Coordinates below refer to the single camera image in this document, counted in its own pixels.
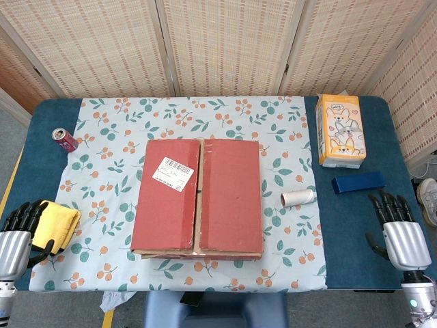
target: silver robotic arm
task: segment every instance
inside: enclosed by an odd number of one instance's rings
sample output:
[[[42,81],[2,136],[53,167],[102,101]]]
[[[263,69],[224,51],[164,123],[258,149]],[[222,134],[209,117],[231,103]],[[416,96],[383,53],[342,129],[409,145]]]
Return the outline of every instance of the silver robotic arm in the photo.
[[[9,322],[16,296],[14,282],[27,268],[45,259],[53,248],[54,240],[50,240],[41,254],[29,259],[32,238],[47,205],[41,204],[41,200],[32,205],[24,203],[9,215],[0,230],[0,327],[6,327]]]
[[[437,328],[437,285],[423,273],[431,264],[431,256],[421,226],[414,221],[405,198],[395,198],[383,191],[379,193],[381,202],[373,195],[369,198],[380,222],[386,248],[376,245],[370,233],[366,233],[367,242],[374,252],[404,273],[401,286],[412,319],[406,327]]]

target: cardboard box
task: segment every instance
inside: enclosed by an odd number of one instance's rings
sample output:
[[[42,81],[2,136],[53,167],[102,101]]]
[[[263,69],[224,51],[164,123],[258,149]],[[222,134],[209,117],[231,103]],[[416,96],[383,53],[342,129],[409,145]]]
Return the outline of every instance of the cardboard box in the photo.
[[[193,170],[181,191],[153,177],[163,160]],[[143,258],[261,258],[258,143],[149,141],[131,247]]]
[[[358,169],[366,157],[358,97],[322,94],[315,110],[319,164]]]

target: blue rectangular block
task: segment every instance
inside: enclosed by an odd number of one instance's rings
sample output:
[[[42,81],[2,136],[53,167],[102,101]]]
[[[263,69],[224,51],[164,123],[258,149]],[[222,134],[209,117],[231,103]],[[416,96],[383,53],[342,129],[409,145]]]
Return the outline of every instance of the blue rectangular block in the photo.
[[[385,179],[381,172],[369,172],[363,174],[351,174],[349,176],[338,176],[333,178],[335,193],[356,191],[385,187]]]

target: white cylinder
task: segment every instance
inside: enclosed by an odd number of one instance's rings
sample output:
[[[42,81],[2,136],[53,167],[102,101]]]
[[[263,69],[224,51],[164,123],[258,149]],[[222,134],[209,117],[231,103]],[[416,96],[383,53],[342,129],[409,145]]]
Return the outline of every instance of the white cylinder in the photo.
[[[290,207],[299,204],[314,202],[315,193],[311,189],[289,191],[281,194],[281,203],[283,207]]]

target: soda can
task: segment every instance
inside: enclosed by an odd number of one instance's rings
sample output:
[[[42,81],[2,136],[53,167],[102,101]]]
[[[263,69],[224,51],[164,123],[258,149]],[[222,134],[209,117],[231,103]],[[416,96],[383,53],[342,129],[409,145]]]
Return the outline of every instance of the soda can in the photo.
[[[64,128],[56,128],[53,130],[52,139],[68,152],[74,152],[79,145],[77,140]]]

